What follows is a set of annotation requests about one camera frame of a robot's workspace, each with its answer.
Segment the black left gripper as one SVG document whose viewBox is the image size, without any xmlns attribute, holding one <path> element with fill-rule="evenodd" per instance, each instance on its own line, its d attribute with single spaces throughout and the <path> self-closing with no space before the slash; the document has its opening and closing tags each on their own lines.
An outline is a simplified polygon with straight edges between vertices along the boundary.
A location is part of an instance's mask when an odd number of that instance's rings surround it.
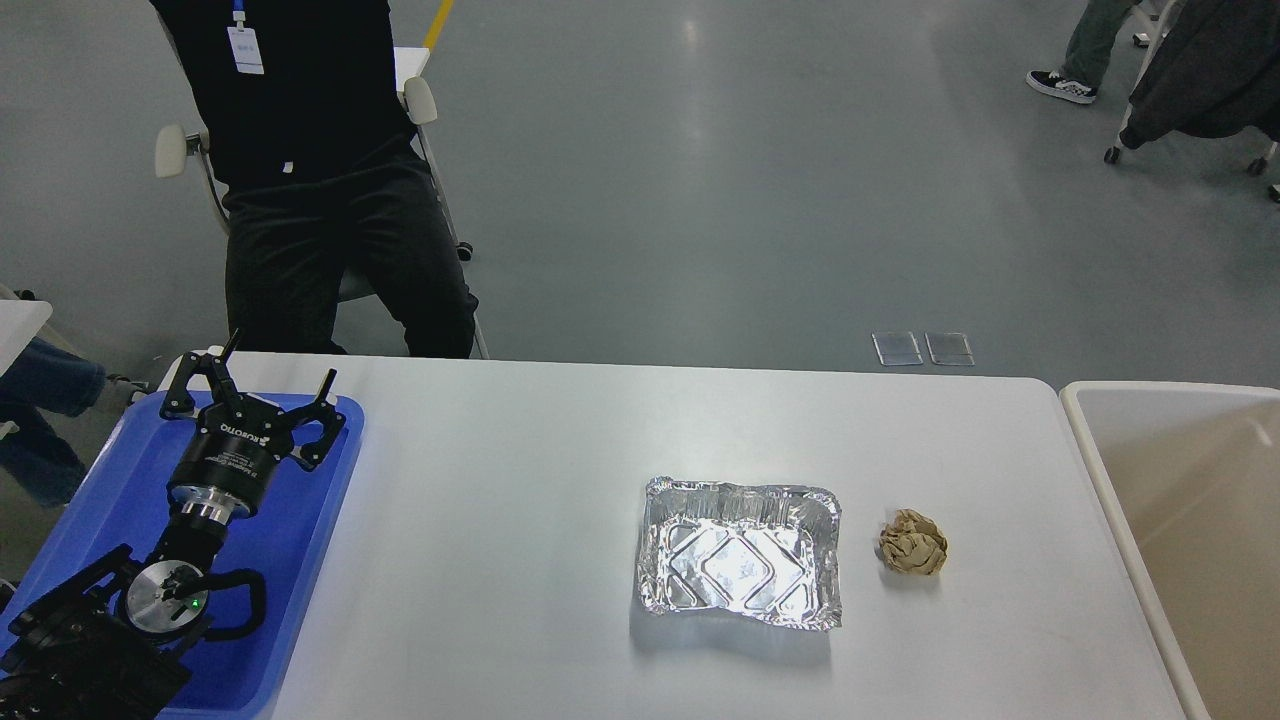
<svg viewBox="0 0 1280 720">
<path fill-rule="evenodd" d="M 314 400 L 298 407 L 243 397 L 227 366 L 239 337 L 241 329 L 233 329 L 220 354 L 186 354 L 161 401 L 161 419 L 195 420 L 195 434 L 166 483 L 172 514 L 253 518 L 284 457 L 314 471 L 346 428 L 346 415 L 329 398 L 338 375 L 333 368 Z M 202 409 L 189 392 L 196 375 L 210 387 L 211 404 Z M 300 445 L 294 432 L 311 424 L 321 428 L 320 436 Z"/>
</svg>

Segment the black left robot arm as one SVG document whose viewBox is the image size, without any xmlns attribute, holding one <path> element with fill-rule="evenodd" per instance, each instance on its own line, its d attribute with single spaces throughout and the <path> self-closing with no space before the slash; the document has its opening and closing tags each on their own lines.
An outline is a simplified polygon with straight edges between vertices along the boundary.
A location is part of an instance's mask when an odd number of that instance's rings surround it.
<svg viewBox="0 0 1280 720">
<path fill-rule="evenodd" d="M 282 683 L 361 407 L 186 354 L 128 410 L 3 615 L 5 719 L 251 719 Z"/>
</svg>

